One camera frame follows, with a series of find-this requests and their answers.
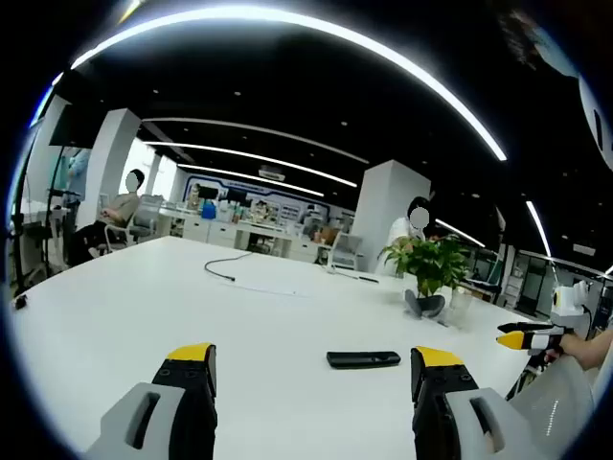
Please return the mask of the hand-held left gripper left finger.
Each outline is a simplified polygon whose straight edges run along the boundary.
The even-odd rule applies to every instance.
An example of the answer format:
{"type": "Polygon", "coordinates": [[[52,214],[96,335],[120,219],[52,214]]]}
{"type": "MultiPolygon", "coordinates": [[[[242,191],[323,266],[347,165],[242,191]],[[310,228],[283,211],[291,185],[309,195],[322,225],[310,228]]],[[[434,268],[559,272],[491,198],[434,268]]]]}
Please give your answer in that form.
{"type": "Polygon", "coordinates": [[[86,459],[211,459],[216,439],[216,346],[169,353],[151,382],[139,382],[101,418],[86,459]]]}

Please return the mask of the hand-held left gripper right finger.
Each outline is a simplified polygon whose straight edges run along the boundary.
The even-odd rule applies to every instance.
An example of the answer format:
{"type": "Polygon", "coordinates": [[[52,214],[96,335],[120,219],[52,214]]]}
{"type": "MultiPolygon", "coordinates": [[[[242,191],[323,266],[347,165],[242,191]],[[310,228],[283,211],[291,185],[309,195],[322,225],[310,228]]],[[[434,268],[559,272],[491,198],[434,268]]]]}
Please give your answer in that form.
{"type": "Polygon", "coordinates": [[[419,459],[561,459],[511,402],[481,388],[456,355],[411,350],[412,429],[419,459]]]}

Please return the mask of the person's right hand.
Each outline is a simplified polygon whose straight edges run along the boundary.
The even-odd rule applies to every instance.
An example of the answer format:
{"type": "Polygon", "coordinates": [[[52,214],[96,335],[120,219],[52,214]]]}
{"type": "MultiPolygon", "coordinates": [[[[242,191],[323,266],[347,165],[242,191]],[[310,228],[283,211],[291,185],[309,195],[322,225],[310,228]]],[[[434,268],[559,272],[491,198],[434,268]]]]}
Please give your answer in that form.
{"type": "Polygon", "coordinates": [[[545,362],[553,363],[563,355],[573,357],[578,363],[582,362],[582,348],[584,340],[573,333],[564,334],[556,348],[545,352],[545,362]]]}

